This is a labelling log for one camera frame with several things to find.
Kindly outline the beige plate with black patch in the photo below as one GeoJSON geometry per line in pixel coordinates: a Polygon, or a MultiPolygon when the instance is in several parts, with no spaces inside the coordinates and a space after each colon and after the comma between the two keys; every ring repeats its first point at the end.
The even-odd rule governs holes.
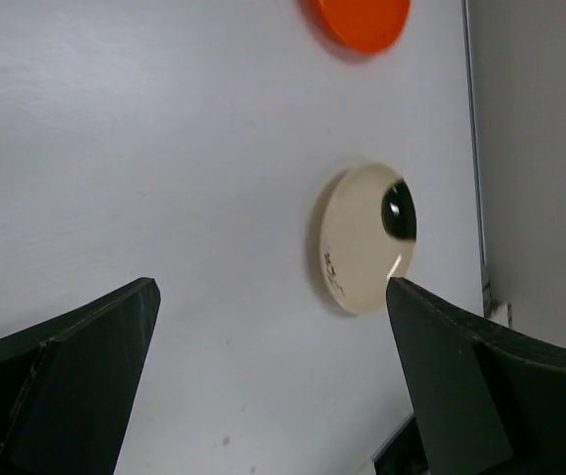
{"type": "Polygon", "coordinates": [[[325,185],[309,220],[307,261],[323,298],[348,316],[385,307],[389,280],[408,274],[418,237],[411,189],[395,168],[360,162],[325,185]]]}

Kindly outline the aluminium rail right edge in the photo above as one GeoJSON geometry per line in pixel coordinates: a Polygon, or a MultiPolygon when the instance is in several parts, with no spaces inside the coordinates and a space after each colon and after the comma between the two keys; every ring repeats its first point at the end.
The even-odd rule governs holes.
{"type": "Polygon", "coordinates": [[[482,185],[481,156],[479,147],[478,117],[476,86],[474,72],[473,39],[471,33],[470,2],[462,1],[462,18],[465,43],[466,72],[468,84],[469,110],[472,153],[474,162],[474,180],[477,207],[477,223],[479,233],[479,249],[481,261],[481,282],[484,318],[511,329],[513,327],[512,304],[510,302],[497,300],[492,293],[492,280],[488,264],[486,229],[484,216],[484,192],[482,185]]]}

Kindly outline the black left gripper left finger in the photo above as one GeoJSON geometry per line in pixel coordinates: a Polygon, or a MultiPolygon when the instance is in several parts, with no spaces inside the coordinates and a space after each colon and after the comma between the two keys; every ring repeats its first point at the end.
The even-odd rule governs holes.
{"type": "Polygon", "coordinates": [[[159,307],[139,278],[0,338],[0,474],[114,472],[159,307]]]}

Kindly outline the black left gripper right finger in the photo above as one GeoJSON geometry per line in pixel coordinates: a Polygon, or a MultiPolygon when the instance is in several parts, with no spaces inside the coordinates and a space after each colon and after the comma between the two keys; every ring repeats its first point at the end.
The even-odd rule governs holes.
{"type": "Polygon", "coordinates": [[[433,474],[566,474],[566,348],[390,279],[391,329],[433,474]]]}

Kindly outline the orange plate far right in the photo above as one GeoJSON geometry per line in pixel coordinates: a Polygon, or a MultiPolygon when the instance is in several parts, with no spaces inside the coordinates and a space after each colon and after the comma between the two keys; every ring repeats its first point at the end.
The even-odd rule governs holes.
{"type": "Polygon", "coordinates": [[[409,20],[410,0],[298,1],[310,22],[341,47],[362,55],[392,48],[409,20]]]}

